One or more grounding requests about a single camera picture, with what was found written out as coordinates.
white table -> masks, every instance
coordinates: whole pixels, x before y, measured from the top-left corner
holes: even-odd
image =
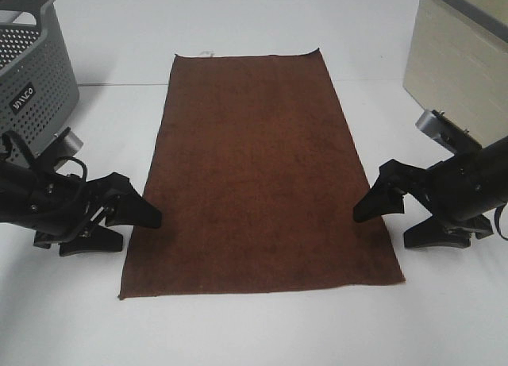
[[[83,84],[68,122],[85,142],[78,158],[91,179],[119,171],[141,191],[175,53],[321,47],[369,181],[390,158],[423,168],[446,159],[414,128],[421,109],[402,89],[417,4],[57,0]],[[402,233],[428,216],[405,203],[385,222],[406,283],[297,293],[119,301],[125,251],[59,258],[33,248],[33,232],[0,225],[0,364],[505,364],[508,244],[496,235],[466,250],[405,250]]]

table surface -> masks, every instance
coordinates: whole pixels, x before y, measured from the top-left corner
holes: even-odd
[[[372,183],[391,158],[449,158],[414,127],[403,90],[418,0],[57,0],[81,98],[67,124],[89,178],[142,191],[173,55],[297,54],[320,47]],[[62,172],[78,171],[72,164]],[[428,213],[385,217],[407,278],[389,287],[126,299],[125,251],[59,258],[0,225],[0,364],[500,365],[508,357],[508,244],[406,250]],[[508,221],[502,221],[508,228]],[[117,231],[129,237],[132,227]]]

